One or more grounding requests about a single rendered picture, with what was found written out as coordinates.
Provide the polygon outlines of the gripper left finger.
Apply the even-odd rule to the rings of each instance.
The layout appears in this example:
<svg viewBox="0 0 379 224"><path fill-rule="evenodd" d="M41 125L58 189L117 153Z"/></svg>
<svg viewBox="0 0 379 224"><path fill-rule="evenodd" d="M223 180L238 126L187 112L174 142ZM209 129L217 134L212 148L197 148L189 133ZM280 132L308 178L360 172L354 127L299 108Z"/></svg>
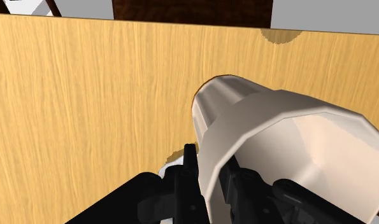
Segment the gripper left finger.
<svg viewBox="0 0 379 224"><path fill-rule="evenodd" d="M183 164L163 177L142 172L65 224L210 224L198 182L195 144L186 144Z"/></svg>

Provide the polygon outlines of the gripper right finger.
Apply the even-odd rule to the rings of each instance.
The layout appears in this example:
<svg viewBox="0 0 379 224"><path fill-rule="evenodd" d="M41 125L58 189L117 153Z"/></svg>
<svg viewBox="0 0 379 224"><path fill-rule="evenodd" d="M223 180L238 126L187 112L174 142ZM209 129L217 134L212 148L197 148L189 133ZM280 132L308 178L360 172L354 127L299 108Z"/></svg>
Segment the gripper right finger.
<svg viewBox="0 0 379 224"><path fill-rule="evenodd" d="M292 180L267 184L235 157L221 168L219 181L232 224L365 224Z"/></svg>

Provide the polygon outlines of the white and brown chair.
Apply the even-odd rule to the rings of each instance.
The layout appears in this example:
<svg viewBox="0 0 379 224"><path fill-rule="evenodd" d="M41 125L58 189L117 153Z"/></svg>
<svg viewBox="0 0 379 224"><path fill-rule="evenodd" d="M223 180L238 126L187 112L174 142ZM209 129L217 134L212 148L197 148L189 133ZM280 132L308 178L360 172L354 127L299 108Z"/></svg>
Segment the white and brown chair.
<svg viewBox="0 0 379 224"><path fill-rule="evenodd" d="M0 13L61 17L55 0L0 0Z"/></svg>

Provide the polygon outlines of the white cup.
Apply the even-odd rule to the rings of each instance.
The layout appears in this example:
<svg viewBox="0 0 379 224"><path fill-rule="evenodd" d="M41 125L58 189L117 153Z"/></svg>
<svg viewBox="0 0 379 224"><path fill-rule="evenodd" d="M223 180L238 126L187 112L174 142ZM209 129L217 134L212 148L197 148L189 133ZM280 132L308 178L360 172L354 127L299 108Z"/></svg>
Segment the white cup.
<svg viewBox="0 0 379 224"><path fill-rule="evenodd" d="M218 175L235 157L267 184L290 179L374 224L379 211L379 131L361 114L239 76L197 92L192 117L199 185L211 224L230 224Z"/></svg>

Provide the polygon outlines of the light wooden table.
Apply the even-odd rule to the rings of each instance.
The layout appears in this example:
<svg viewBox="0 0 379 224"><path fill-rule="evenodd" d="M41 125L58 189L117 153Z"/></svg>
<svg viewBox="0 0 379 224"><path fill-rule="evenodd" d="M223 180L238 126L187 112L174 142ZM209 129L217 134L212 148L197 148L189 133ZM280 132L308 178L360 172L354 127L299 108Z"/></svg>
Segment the light wooden table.
<svg viewBox="0 0 379 224"><path fill-rule="evenodd" d="M235 74L379 129L379 36L0 14L0 224L65 224L196 140Z"/></svg>

